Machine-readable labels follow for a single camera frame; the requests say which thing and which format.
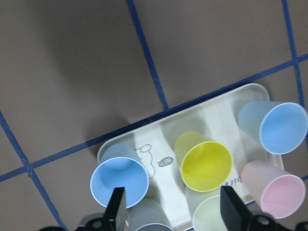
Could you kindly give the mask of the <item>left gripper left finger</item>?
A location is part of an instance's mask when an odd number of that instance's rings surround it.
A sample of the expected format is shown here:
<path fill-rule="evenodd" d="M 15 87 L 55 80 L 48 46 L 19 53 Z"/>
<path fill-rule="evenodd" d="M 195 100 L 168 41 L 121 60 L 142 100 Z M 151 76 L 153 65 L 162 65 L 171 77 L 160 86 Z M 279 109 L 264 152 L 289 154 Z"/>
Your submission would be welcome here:
<path fill-rule="evenodd" d="M 93 218 L 79 228 L 80 231 L 123 231 L 126 226 L 126 192 L 124 187 L 114 188 L 102 217 Z"/>

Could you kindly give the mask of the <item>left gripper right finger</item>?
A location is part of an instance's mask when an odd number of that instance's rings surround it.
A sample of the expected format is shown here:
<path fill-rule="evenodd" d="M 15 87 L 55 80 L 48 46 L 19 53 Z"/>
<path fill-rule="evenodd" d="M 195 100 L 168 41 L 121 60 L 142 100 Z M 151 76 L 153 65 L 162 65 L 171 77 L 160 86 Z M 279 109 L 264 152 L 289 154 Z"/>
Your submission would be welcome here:
<path fill-rule="evenodd" d="M 248 210 L 231 186 L 220 188 L 220 213 L 229 231 L 273 231 L 274 221 Z"/>

